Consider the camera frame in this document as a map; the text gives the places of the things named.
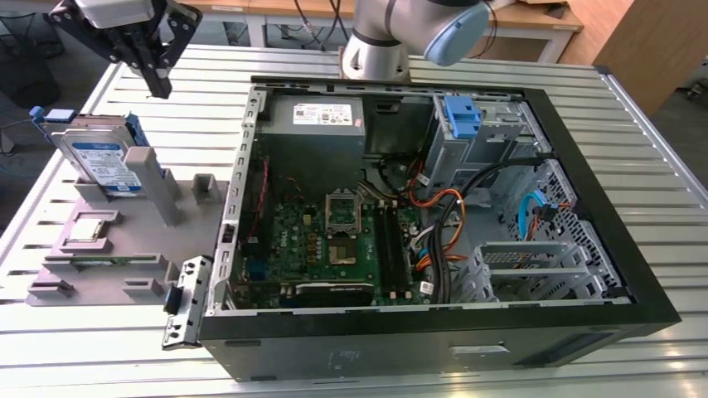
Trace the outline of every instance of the motherboard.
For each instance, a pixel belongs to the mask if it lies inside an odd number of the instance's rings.
[[[270,255],[249,258],[239,308],[417,304],[407,245],[419,211],[334,192],[277,205]]]

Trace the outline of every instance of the workbench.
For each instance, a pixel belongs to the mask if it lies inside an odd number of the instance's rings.
[[[303,24],[294,0],[181,0],[199,8],[210,22],[242,22],[249,27],[253,47],[267,47],[266,26]],[[7,0],[3,9],[22,12],[50,12],[57,0]],[[303,12],[314,27],[331,27],[335,13],[330,0],[301,0]],[[342,1],[342,21],[353,27],[355,0]],[[517,3],[498,10],[498,37],[538,39],[546,41],[538,61],[557,63],[574,33],[583,23],[571,10],[557,19],[545,14],[545,6]]]
[[[110,66],[85,113],[135,112],[178,179],[231,175],[253,75],[337,77],[337,53],[190,46],[170,99]],[[161,306],[33,308],[23,303],[79,197],[59,153],[0,239],[0,396],[475,396],[695,398],[708,391],[708,195],[611,75],[586,66],[414,57],[413,80],[547,90],[683,322],[562,368],[465,375],[237,383],[206,349],[163,352]]]

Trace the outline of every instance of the metal grate table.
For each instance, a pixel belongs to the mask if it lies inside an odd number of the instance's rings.
[[[74,207],[75,171],[53,157],[0,240],[0,396],[685,396],[708,391],[708,195],[613,76],[585,66],[414,58],[415,81],[546,89],[683,323],[557,369],[465,376],[238,384],[205,349],[163,352],[161,306],[33,308],[23,301]],[[178,179],[226,180],[251,75],[338,76],[338,55],[191,46],[170,99],[111,66],[85,113],[135,112]]]

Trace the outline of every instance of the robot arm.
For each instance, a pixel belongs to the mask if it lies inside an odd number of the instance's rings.
[[[354,36],[342,58],[350,79],[405,80],[409,50],[442,66],[469,53],[487,27],[482,0],[361,0]],[[202,12],[174,0],[63,0],[55,24],[114,63],[143,76],[153,96],[167,98],[170,70],[193,39]],[[175,35],[166,45],[159,24]]]
[[[342,57],[350,79],[405,80],[409,51],[441,66],[463,59],[487,28],[481,0],[361,0]]]
[[[153,96],[170,96],[167,75],[202,22],[195,7],[174,0],[65,0],[50,17],[103,58],[131,66]],[[159,35],[165,17],[175,35],[167,44]]]

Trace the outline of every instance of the white label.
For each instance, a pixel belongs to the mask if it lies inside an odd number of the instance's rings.
[[[351,126],[353,123],[350,104],[298,104],[294,108],[293,124]]]
[[[570,27],[566,25],[554,25],[554,29],[558,31],[578,31],[579,27]]]
[[[123,150],[118,143],[73,143],[79,161],[99,185],[117,195],[135,195],[141,180],[123,164]]]
[[[433,289],[435,288],[435,284],[431,282],[421,282],[421,293],[423,294],[433,294]]]
[[[493,354],[495,352],[510,352],[506,346],[455,346],[451,347],[451,354]]]
[[[417,179],[421,181],[421,183],[423,184],[425,187],[429,186],[429,184],[431,183],[431,178],[426,177],[423,175],[423,173],[421,173],[418,176],[417,176]]]
[[[234,12],[242,12],[245,10],[243,7],[227,7],[227,6],[211,6],[211,9],[214,11],[234,11]]]

